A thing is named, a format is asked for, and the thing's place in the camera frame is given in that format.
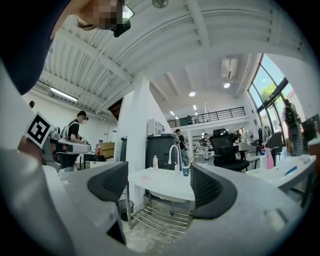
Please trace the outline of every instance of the cardboard box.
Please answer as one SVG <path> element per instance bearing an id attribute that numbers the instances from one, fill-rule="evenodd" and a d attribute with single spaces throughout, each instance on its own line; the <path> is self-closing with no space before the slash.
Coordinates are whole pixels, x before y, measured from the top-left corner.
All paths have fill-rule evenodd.
<path id="1" fill-rule="evenodd" d="M 104 142 L 99 144 L 100 153 L 105 158 L 111 158 L 115 154 L 115 143 L 114 142 Z"/>

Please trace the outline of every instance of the white countertop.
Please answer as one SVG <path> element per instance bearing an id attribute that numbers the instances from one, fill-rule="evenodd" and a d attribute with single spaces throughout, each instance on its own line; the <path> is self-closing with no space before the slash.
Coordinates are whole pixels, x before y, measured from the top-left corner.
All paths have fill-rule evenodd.
<path id="1" fill-rule="evenodd" d="M 129 173 L 128 181 L 129 185 L 135 184 L 164 196 L 194 201 L 195 194 L 190 185 L 190 176 L 184 176 L 182 171 L 176 175 L 174 170 L 155 171 L 150 167 Z"/>
<path id="2" fill-rule="evenodd" d="M 272 169 L 258 168 L 249 170 L 246 174 L 264 179 L 277 188 L 292 188 L 314 171 L 316 157 L 314 155 L 309 157 L 310 160 L 307 163 L 303 163 L 298 157 L 287 157 Z"/>

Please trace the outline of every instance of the floor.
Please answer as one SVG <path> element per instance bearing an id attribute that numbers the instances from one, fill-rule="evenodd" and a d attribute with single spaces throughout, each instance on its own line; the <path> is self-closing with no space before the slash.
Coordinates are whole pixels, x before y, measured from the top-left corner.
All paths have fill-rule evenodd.
<path id="1" fill-rule="evenodd" d="M 166 246 L 178 239 L 140 222 L 136 223 L 133 229 L 129 229 L 128 222 L 122 221 L 122 227 L 126 238 L 126 246 L 142 255 L 160 255 Z"/>

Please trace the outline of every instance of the gray surface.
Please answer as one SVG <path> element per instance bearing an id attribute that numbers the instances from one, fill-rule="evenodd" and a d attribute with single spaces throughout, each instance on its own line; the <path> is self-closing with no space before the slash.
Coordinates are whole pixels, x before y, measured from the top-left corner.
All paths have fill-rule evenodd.
<path id="1" fill-rule="evenodd" d="M 230 210 L 216 220 L 194 219 L 186 234 L 165 250 L 167 255 L 267 254 L 301 217 L 300 207 L 268 182 L 208 164 L 199 165 L 233 182 L 237 199 Z M 274 229 L 265 216 L 265 211 L 275 209 L 280 209 L 288 220 L 280 231 Z"/>
<path id="2" fill-rule="evenodd" d="M 95 168 L 59 174 L 62 184 L 71 200 L 77 204 L 84 215 L 88 217 L 97 228 L 104 232 L 108 231 L 116 220 L 115 216 L 118 214 L 116 204 L 114 202 L 101 201 L 89 191 L 87 184 L 91 177 L 117 164 L 119 163 L 110 162 Z"/>

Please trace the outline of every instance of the cabinet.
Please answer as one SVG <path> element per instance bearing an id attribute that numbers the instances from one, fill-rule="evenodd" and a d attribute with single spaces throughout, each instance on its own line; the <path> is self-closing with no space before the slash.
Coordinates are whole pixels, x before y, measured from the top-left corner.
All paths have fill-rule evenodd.
<path id="1" fill-rule="evenodd" d="M 146 135 L 158 135 L 165 133 L 165 127 L 162 123 L 158 122 L 155 119 L 150 119 L 147 122 L 147 134 Z"/>

